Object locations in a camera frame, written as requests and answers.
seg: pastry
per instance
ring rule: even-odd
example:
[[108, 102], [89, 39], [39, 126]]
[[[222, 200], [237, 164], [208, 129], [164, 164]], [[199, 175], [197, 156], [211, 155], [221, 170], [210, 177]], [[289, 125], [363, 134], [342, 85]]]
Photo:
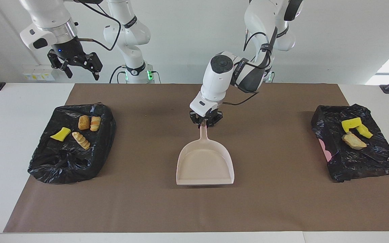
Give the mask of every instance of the pastry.
[[99, 116], [91, 117], [91, 131], [97, 131], [100, 128], [100, 121], [102, 120]]
[[361, 141], [357, 136], [355, 136], [355, 134], [353, 134], [352, 132], [348, 132], [346, 135], [344, 135], [343, 137], [341, 137], [341, 139], [347, 144], [349, 145], [351, 148], [353, 149], [357, 149], [357, 150], [360, 150], [360, 149], [363, 149], [365, 147], [367, 147], [367, 144], [364, 143], [363, 141]]
[[78, 128], [79, 130], [89, 129], [89, 117], [87, 115], [79, 117]]
[[82, 146], [82, 148], [84, 148], [85, 150], [89, 149], [91, 143], [88, 142], [88, 140], [82, 134], [75, 131], [75, 132], [72, 132], [71, 135], [74, 137], [74, 140], [76, 140], [76, 142], [80, 146]]

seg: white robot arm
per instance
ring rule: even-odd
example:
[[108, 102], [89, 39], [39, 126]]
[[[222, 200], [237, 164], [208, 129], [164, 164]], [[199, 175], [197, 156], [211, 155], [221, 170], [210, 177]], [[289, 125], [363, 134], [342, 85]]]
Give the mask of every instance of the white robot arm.
[[256, 47], [255, 59], [252, 62], [224, 51], [210, 60], [201, 91], [190, 103], [194, 123], [207, 119], [207, 124], [213, 126], [221, 118], [217, 109], [229, 85], [245, 93], [257, 92], [262, 77], [271, 70], [273, 48], [288, 51], [295, 46], [288, 22], [299, 15], [302, 3], [303, 0], [250, 0], [244, 21], [251, 34], [248, 41], [253, 40]]
[[[124, 25], [117, 40], [117, 46], [125, 60], [127, 82], [149, 83], [152, 80], [150, 73], [152, 68], [148, 67], [148, 63], [145, 62], [142, 52], [137, 46], [150, 42], [150, 30], [137, 20], [130, 0], [107, 0], [107, 2], [111, 15]], [[108, 43], [115, 41], [118, 29], [117, 25], [105, 27], [103, 34]]]
[[[94, 78], [98, 80], [103, 65], [95, 52], [85, 54], [81, 45], [82, 41], [96, 43], [97, 41], [77, 37], [77, 23], [73, 22], [65, 8], [65, 1], [74, 1], [88, 6], [87, 4], [99, 4], [103, 0], [20, 0], [32, 19], [32, 24], [20, 33], [20, 37], [31, 50], [52, 46], [48, 53], [52, 67], [63, 70], [69, 78], [73, 74], [68, 65], [72, 65], [91, 71]], [[145, 69], [147, 63], [144, 62], [140, 49], [135, 45], [148, 43], [151, 38], [150, 30], [137, 20], [130, 0], [107, 0], [107, 3], [111, 16], [105, 13], [99, 14], [117, 21], [118, 25], [105, 28], [105, 39], [109, 43], [116, 44], [122, 52], [129, 71], [128, 76], [132, 77], [132, 80], [139, 80], [139, 82], [149, 80], [151, 74]], [[105, 48], [111, 51], [113, 46]]]

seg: dustpan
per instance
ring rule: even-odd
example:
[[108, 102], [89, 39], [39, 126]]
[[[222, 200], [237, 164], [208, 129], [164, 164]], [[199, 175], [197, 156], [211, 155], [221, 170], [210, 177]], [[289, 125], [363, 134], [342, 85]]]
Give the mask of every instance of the dustpan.
[[232, 160], [227, 149], [208, 139], [207, 126], [199, 129], [201, 138], [184, 146], [176, 167], [177, 185], [225, 185], [235, 178]]

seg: black plastic bag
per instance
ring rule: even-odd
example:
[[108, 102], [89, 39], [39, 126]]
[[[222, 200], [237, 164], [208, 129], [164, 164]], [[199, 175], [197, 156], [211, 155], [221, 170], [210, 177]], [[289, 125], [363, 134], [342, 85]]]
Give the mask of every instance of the black plastic bag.
[[[82, 115], [100, 116], [100, 128], [96, 132], [78, 129]], [[62, 127], [80, 132], [90, 143], [83, 149], [69, 134], [64, 142], [50, 138]], [[116, 122], [111, 110], [103, 104], [57, 107], [32, 155], [28, 173], [44, 183], [66, 184], [89, 180], [102, 169], [112, 147]]]
[[[356, 129], [351, 129], [353, 134], [367, 144], [361, 150], [350, 148], [341, 139], [346, 134], [341, 121], [355, 117], [361, 117], [363, 124], [373, 134], [368, 139]], [[318, 106], [312, 118], [312, 129], [316, 137], [325, 144], [325, 149], [331, 153], [332, 158], [327, 163], [328, 171], [337, 182], [389, 175], [389, 144], [366, 107], [357, 104]]]

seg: white table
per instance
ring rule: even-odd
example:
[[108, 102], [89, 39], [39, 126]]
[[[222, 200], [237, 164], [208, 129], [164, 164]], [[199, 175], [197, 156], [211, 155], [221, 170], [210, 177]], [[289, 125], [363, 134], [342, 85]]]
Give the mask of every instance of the white table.
[[[8, 83], [0, 92], [0, 242], [389, 242], [389, 232], [71, 233], [2, 234], [29, 174], [31, 155], [53, 109], [63, 106], [73, 84]], [[341, 85], [350, 104], [372, 115], [389, 142], [389, 95], [377, 86]], [[34, 119], [26, 127], [24, 119]]]

